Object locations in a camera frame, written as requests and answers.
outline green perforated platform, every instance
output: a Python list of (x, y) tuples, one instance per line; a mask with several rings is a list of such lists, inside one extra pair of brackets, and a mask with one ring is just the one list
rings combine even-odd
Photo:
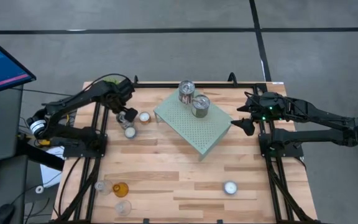
[(161, 119), (188, 141), (200, 154), (200, 161), (223, 138), (230, 128), (231, 117), (212, 102), (204, 118), (196, 118), (192, 105), (179, 101), (178, 90), (154, 109), (157, 122)]

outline desk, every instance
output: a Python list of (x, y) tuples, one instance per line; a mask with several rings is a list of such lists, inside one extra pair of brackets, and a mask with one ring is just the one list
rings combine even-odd
[[(267, 83), (267, 88), (268, 91), (286, 95), (283, 84)], [(173, 90), (136, 88), (128, 107), (153, 114), (153, 109)], [(252, 92), (252, 89), (198, 90), (233, 119), (249, 116), (236, 111), (236, 108), (246, 101), (244, 91)], [(93, 111), (94, 105), (79, 109), (75, 127), (90, 126)], [(102, 113), (103, 110), (99, 115), (99, 125)], [(246, 136), (242, 129), (231, 127), (206, 158), (198, 162), (196, 150), (167, 124), (157, 124), (153, 119), (151, 123), (141, 125), (137, 118), (135, 126), (137, 137), (126, 139), (115, 115), (110, 113), (106, 130), (108, 147), (99, 170), (99, 179), (123, 181), (129, 185), (129, 194), (123, 199), (130, 201), (132, 211), (127, 217), (119, 217), (114, 205), (121, 199), (114, 194), (96, 195), (93, 223), (141, 223), (143, 218), (149, 218), (152, 223), (216, 223), (218, 219), (224, 223), (275, 223), (266, 163), (260, 155), (257, 140), (258, 127), (253, 136)], [(275, 126), (295, 130), (292, 122), (277, 121)], [(65, 180), (75, 160), (72, 158), (65, 162), (62, 180)], [(283, 158), (283, 164), (290, 193), (306, 214), (316, 218), (305, 168), (294, 158)], [(76, 195), (82, 170), (83, 159), (74, 168), (67, 183), (62, 209)], [(239, 186), (234, 196), (225, 195), (222, 191), (223, 182), (227, 180), (233, 180)], [(279, 199), (282, 217), (286, 218), (280, 194)], [(87, 200), (88, 195), (85, 195), (81, 218), (85, 217)]]

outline white paper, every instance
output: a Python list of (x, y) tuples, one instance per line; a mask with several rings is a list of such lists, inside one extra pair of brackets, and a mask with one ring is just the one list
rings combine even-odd
[[(56, 155), (57, 157), (60, 157), (63, 159), (63, 151), (64, 151), (64, 147), (55, 147), (55, 148), (49, 149), (47, 151), (47, 153)], [(61, 177), (62, 172), (60, 172), (59, 170), (55, 170), (53, 168), (47, 167), (43, 164), (41, 164), (40, 167), (41, 167), (42, 182), (44, 183), (43, 186), (45, 188), (51, 187), (55, 184), (60, 183), (60, 177)]]

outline computer mouse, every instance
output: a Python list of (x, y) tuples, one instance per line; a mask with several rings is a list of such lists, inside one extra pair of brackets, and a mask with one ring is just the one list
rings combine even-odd
[(4, 204), (0, 207), (0, 224), (9, 224), (11, 222), (15, 206)]

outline wooden tabletop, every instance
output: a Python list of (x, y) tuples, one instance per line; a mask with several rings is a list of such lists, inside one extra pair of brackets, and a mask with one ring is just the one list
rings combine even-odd
[[(279, 83), (267, 83), (269, 91), (286, 95), (285, 87)], [(275, 223), (272, 197), (264, 158), (260, 155), (256, 126), (253, 136), (246, 136), (242, 129), (232, 126), (221, 142), (211, 150), (202, 162), (198, 153), (179, 134), (165, 123), (157, 124), (153, 109), (174, 88), (138, 88), (127, 107), (152, 115), (152, 122), (142, 125), (137, 118), (137, 137), (126, 139), (110, 113), (107, 125), (108, 148), (101, 159), (99, 180), (125, 182), (129, 193), (117, 198), (113, 193), (96, 194), (92, 223), (140, 223), (149, 218), (152, 223)], [(198, 89), (233, 119), (247, 118), (249, 114), (236, 111), (246, 101), (244, 88)], [(75, 127), (90, 126), (94, 104), (78, 110)], [(277, 121), (277, 128), (294, 131), (292, 122)], [(65, 162), (58, 196), (62, 183), (76, 159)], [(73, 170), (63, 194), (62, 211), (78, 192), (81, 159)], [(288, 188), (300, 207), (311, 218), (317, 218), (306, 176), (305, 168), (294, 158), (283, 158)], [(239, 191), (235, 195), (223, 192), (223, 183), (233, 180)], [(85, 217), (88, 193), (84, 197), (81, 217)], [(279, 194), (282, 217), (286, 218), (283, 198)], [(55, 201), (57, 208), (59, 197)], [(120, 217), (115, 204), (128, 200), (132, 211)]]

